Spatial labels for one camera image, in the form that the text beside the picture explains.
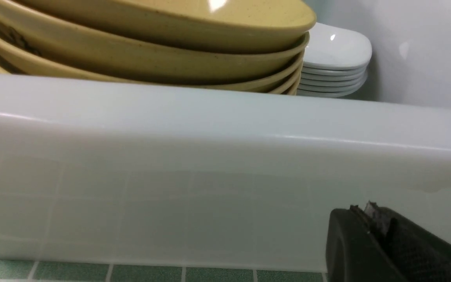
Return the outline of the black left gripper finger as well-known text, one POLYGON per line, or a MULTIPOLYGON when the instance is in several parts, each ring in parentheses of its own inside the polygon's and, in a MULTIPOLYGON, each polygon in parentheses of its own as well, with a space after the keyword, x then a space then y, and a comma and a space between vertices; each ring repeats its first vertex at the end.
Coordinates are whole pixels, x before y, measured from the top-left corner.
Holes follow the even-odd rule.
POLYGON ((368 202, 331 211, 326 264, 330 282, 451 282, 451 244, 368 202))

